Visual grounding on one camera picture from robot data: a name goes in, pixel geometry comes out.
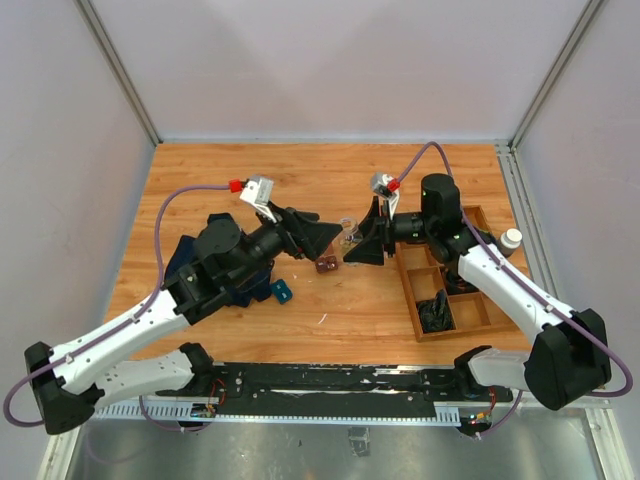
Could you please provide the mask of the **clear pill bottle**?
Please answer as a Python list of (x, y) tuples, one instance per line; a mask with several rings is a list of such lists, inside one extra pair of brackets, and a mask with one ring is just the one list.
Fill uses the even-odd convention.
[(338, 243), (341, 251), (346, 254), (362, 241), (363, 236), (359, 224), (354, 218), (344, 217), (340, 220), (340, 225), (342, 231), (338, 237)]

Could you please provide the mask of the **red pill organizer box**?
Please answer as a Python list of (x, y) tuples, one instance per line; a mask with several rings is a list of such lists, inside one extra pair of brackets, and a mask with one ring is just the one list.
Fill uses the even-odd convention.
[(335, 271), (339, 267), (337, 257), (334, 256), (334, 255), (327, 255), (327, 256), (319, 257), (314, 262), (314, 265), (315, 265), (315, 268), (316, 268), (316, 272), (318, 274), (324, 274), (324, 273), (328, 273), (328, 272), (331, 272), (331, 271)]

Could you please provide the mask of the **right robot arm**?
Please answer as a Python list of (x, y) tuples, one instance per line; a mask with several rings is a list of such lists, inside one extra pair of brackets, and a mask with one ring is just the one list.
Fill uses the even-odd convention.
[(481, 346), (458, 357), (452, 378), (460, 397), (474, 400), (500, 386), (527, 391), (546, 408), (559, 410), (610, 381), (601, 316), (575, 310), (515, 269), (492, 238), (468, 221), (451, 176), (425, 176), (420, 209), (409, 213), (396, 210), (398, 179), (376, 173), (370, 184), (374, 197), (360, 223), (363, 238), (346, 261), (381, 265), (397, 244), (423, 243), (439, 264), (504, 312), (531, 345), (525, 352)]

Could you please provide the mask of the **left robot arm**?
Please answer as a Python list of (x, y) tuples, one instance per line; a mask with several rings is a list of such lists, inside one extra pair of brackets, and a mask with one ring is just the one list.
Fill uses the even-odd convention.
[(151, 294), (102, 326), (65, 343), (37, 342), (24, 352), (27, 380), (47, 434), (66, 433), (98, 409), (157, 391), (200, 396), (214, 383), (204, 348), (188, 343), (164, 358), (131, 355), (234, 303), (269, 275), (277, 256), (315, 260), (341, 231), (316, 213), (276, 209), (245, 233), (228, 213), (210, 215), (191, 253), (162, 271)]

